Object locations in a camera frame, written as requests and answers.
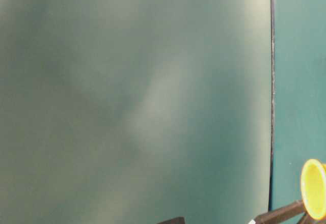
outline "yellow rim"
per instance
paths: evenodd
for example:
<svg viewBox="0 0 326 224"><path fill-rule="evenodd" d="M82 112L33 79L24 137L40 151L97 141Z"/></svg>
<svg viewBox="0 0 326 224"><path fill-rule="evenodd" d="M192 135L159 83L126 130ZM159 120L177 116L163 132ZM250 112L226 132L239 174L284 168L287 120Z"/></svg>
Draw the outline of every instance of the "yellow rim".
<svg viewBox="0 0 326 224"><path fill-rule="evenodd" d="M306 210L315 220L326 217L326 173L322 163L309 159L301 173L301 194Z"/></svg>

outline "yellow cup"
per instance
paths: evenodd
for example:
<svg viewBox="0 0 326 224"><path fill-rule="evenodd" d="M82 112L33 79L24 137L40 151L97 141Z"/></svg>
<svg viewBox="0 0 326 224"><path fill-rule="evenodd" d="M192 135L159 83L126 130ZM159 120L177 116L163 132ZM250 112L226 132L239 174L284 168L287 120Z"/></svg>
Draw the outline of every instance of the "yellow cup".
<svg viewBox="0 0 326 224"><path fill-rule="evenodd" d="M315 220L326 219L326 164L309 159L302 168L300 182L309 215Z"/></svg>

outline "green board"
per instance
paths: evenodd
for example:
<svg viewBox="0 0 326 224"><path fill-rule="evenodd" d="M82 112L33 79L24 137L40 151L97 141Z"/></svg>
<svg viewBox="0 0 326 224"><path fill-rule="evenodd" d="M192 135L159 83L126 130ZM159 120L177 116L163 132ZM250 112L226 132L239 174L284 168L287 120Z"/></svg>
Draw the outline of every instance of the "green board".
<svg viewBox="0 0 326 224"><path fill-rule="evenodd" d="M301 198L307 159L326 161L325 23L325 0L275 0L273 208Z"/></svg>
<svg viewBox="0 0 326 224"><path fill-rule="evenodd" d="M0 222L267 210L270 0L0 0Z"/></svg>

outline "teal wall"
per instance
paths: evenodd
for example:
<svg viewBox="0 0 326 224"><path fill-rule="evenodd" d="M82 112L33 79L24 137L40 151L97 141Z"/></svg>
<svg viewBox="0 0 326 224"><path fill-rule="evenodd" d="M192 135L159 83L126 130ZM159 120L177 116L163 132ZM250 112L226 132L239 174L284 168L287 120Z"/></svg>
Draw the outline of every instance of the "teal wall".
<svg viewBox="0 0 326 224"><path fill-rule="evenodd" d="M307 159L326 161L325 1L275 1L273 208L301 198Z"/></svg>
<svg viewBox="0 0 326 224"><path fill-rule="evenodd" d="M1 223L266 211L269 3L0 0Z"/></svg>

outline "dark edge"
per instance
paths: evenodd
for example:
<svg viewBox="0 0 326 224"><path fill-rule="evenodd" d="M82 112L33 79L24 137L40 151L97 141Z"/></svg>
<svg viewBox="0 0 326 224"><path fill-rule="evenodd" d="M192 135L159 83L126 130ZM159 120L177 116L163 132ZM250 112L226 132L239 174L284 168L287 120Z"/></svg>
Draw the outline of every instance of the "dark edge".
<svg viewBox="0 0 326 224"><path fill-rule="evenodd" d="M165 220L163 222L159 222L158 224L185 224L185 220L183 216L175 217L170 220Z"/></svg>
<svg viewBox="0 0 326 224"><path fill-rule="evenodd" d="M272 208L273 159L274 159L274 116L275 116L275 0L270 0L270 35L271 35L271 127L270 127L270 173L268 210Z"/></svg>

